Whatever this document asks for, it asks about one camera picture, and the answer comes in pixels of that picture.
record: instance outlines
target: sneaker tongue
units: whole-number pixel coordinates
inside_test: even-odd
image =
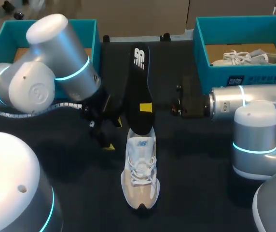
[[[154,139],[152,137],[133,137],[127,140],[129,158],[133,163],[147,162],[152,157]]]
[[[267,64],[269,63],[269,57],[267,54],[261,54],[250,59],[251,64]]]

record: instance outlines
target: shoe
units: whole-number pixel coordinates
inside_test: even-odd
[[[156,203],[160,184],[156,178],[156,137],[153,128],[145,136],[129,129],[121,185],[132,208],[150,209]]]
[[[230,65],[272,65],[276,64],[276,54],[266,53],[261,49],[248,52],[233,51],[224,53],[223,59],[217,60],[211,66],[230,66]]]

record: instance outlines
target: shoe box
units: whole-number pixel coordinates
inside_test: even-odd
[[[276,16],[199,17],[194,57],[203,93],[213,87],[276,84],[276,65],[211,66],[223,54],[261,49],[276,53]]]

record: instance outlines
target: yellow label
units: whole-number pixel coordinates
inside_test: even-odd
[[[108,151],[112,151],[114,150],[114,146],[112,144],[110,144],[109,147],[104,147],[105,150],[108,150]]]
[[[152,113],[152,103],[140,103],[140,111]]]

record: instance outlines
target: black tabletop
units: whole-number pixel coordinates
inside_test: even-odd
[[[150,89],[155,103],[170,103],[182,76],[195,75],[192,42],[153,42]],[[102,44],[101,76],[122,95],[131,43]],[[0,117],[0,131],[24,140],[48,174],[64,216],[64,232],[256,232],[251,203],[260,183],[231,171],[232,122],[184,120],[158,111],[155,120],[160,196],[147,213],[131,210],[120,175],[128,126],[105,131],[115,151],[88,136],[88,122],[73,109],[28,119]]]

